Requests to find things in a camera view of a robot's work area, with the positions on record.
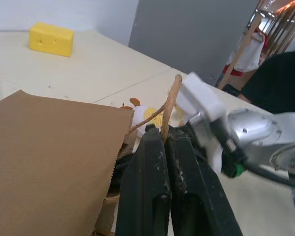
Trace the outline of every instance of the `wooden stick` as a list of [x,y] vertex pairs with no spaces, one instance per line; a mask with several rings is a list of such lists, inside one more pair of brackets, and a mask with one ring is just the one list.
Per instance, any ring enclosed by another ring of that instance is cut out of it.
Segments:
[[238,59],[240,58],[242,52],[244,51],[245,47],[247,46],[249,40],[251,39],[251,36],[253,35],[255,29],[259,26],[261,19],[262,19],[261,14],[258,14],[255,16],[253,22],[251,23],[250,29],[247,32],[247,35],[244,37],[244,40],[243,40],[237,54],[235,55],[233,62],[228,67],[222,81],[220,82],[220,84],[218,86],[219,89],[222,89],[228,83],[232,70],[234,69]]

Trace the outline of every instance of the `white cloth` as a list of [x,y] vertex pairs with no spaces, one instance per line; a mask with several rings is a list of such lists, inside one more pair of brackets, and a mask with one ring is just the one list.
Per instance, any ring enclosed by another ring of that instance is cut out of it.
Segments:
[[[235,48],[235,50],[233,50],[226,65],[229,65],[233,62],[245,36],[246,35],[243,34],[240,37],[240,39],[236,45],[236,48]],[[248,71],[255,70],[259,67],[259,57],[261,54],[262,47],[264,46],[264,43],[265,43],[265,37],[263,35],[259,35],[259,33],[253,33],[253,37],[261,40],[262,43],[251,38],[248,45],[245,47],[244,51],[242,52],[239,60],[237,61],[236,65],[234,67],[235,70],[240,71],[240,72],[248,72]]]

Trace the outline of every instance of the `foam cheese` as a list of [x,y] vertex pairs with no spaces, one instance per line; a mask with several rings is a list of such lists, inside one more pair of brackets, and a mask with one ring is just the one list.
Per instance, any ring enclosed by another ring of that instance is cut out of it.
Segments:
[[29,30],[29,48],[69,57],[73,34],[72,30],[38,22]]

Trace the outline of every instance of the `white table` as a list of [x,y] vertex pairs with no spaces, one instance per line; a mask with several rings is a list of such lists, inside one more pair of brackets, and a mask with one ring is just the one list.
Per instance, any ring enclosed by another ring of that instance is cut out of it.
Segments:
[[[3,97],[23,89],[33,95],[116,107],[131,105],[129,98],[136,97],[143,105],[159,108],[180,73],[92,31],[76,34],[71,58],[30,51],[27,41],[27,33],[0,33]],[[265,112],[212,90],[228,111],[250,107]],[[236,179],[219,177],[244,236],[295,236],[289,189],[250,173]]]

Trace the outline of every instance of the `black shirt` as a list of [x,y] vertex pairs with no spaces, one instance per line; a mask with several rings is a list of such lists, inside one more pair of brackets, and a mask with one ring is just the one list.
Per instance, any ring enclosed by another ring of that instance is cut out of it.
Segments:
[[241,94],[271,113],[295,112],[295,52],[266,60]]

